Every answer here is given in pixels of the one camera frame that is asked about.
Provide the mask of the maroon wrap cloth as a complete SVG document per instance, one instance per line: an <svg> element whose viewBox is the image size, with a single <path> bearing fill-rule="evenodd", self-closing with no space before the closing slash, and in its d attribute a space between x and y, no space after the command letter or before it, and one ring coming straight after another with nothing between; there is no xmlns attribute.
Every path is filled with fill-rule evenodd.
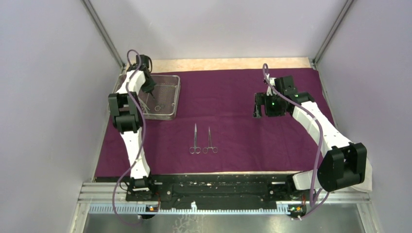
<svg viewBox="0 0 412 233"><path fill-rule="evenodd" d="M152 174L306 171L317 145L290 115L253 118L255 93L265 92L261 69L179 72L173 120L148 120L144 152ZM199 154L190 154L194 124ZM217 153L203 153L208 127Z"/></svg>

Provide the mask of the metal mesh instrument tray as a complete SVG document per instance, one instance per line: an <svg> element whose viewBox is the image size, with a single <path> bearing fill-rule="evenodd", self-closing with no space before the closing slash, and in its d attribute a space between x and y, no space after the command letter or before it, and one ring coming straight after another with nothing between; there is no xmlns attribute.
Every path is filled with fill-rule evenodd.
<svg viewBox="0 0 412 233"><path fill-rule="evenodd" d="M156 83L151 93L140 91L139 104L146 120L173 120L181 88L178 75L151 74Z"/></svg>

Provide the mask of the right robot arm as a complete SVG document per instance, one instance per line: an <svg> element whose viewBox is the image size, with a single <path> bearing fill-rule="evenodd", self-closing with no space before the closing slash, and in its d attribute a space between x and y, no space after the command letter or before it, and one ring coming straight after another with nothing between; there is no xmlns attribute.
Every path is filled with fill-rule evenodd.
<svg viewBox="0 0 412 233"><path fill-rule="evenodd" d="M305 190L322 189L333 192L352 187L371 192L372 166L363 143L354 143L341 134L321 112L313 96L298 92L293 77L266 76L266 92L255 94L254 117L282 117L290 114L317 145L314 168L292 175L285 194L298 200Z"/></svg>

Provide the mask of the surgical forceps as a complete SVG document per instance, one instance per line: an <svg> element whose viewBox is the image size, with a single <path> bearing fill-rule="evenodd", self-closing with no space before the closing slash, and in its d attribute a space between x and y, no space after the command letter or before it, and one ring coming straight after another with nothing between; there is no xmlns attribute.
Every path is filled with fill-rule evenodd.
<svg viewBox="0 0 412 233"><path fill-rule="evenodd" d="M201 148L197 145L197 124L194 124L193 146L189 148L190 154L199 154Z"/></svg>

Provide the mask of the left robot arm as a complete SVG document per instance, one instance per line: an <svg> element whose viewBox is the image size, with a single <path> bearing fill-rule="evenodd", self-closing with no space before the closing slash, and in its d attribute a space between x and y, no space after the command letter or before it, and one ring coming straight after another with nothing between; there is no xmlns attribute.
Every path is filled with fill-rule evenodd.
<svg viewBox="0 0 412 233"><path fill-rule="evenodd" d="M151 77L151 58L136 55L136 63L129 64L126 78L120 88L108 96L110 117L122 137L127 151L130 174L129 194L137 192L143 200L154 198L156 188L150 178L150 168L143 149L145 117L148 108L140 104L139 92L152 95L156 83Z"/></svg>

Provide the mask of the surgical clamp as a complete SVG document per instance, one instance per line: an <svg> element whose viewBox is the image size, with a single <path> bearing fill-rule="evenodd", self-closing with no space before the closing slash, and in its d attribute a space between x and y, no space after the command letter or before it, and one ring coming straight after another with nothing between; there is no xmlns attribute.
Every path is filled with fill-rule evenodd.
<svg viewBox="0 0 412 233"><path fill-rule="evenodd" d="M218 152L218 148L213 146L213 143L212 143L211 128L210 127L208 127L208 145L203 148L203 153L207 154L209 151L212 151L213 153Z"/></svg>

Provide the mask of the small metal scissors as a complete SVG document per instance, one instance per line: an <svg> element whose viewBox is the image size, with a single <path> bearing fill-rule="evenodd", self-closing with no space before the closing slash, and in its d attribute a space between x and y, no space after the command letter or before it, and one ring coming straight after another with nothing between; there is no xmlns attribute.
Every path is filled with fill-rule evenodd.
<svg viewBox="0 0 412 233"><path fill-rule="evenodd" d="M166 109L165 95L164 94L160 94L160 95L153 94L152 99L153 99L153 105L154 105L153 111L157 114L164 113Z"/></svg>

